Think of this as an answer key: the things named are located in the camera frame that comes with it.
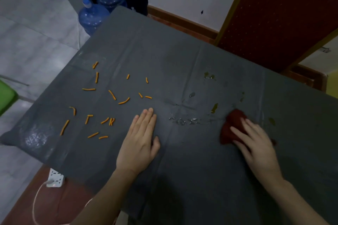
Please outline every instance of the white extension socket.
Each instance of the white extension socket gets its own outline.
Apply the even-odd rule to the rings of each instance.
[[[65,181],[65,177],[54,169],[50,169],[48,180],[53,180],[52,183],[46,185],[48,188],[60,188]]]

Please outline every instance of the power cord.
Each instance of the power cord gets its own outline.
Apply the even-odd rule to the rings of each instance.
[[[37,197],[37,195],[38,195],[38,193],[39,193],[39,191],[40,191],[40,189],[42,188],[43,185],[50,184],[50,183],[52,183],[52,182],[54,182],[54,180],[53,180],[53,179],[50,179],[50,180],[47,180],[47,181],[45,181],[44,183],[42,183],[41,186],[40,186],[40,188],[37,190],[37,192],[36,192],[36,194],[35,194],[34,201],[33,201],[33,208],[32,208],[32,218],[33,218],[33,222],[34,222],[35,225],[40,225],[40,224],[36,221],[35,213],[34,213],[36,197]]]

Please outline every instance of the green object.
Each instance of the green object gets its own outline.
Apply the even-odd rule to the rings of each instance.
[[[0,80],[0,116],[18,99],[17,92]]]

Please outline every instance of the person's left hand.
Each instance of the person's left hand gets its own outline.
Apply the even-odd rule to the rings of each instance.
[[[117,156],[116,170],[132,171],[137,176],[156,156],[161,145],[156,136],[151,146],[156,123],[153,111],[153,108],[143,110],[141,116],[134,117]]]

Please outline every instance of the gray tablecloth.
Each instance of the gray tablecloth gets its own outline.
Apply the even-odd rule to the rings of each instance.
[[[133,116],[149,107],[158,115],[161,149],[128,193],[130,215],[149,224],[287,222],[236,147],[219,144],[224,118],[237,107],[276,139],[285,178],[338,224],[338,101],[122,7],[1,141],[97,192]],[[87,114],[94,117],[85,125]],[[107,117],[116,118],[113,126],[100,124]],[[109,138],[87,138],[97,131]]]

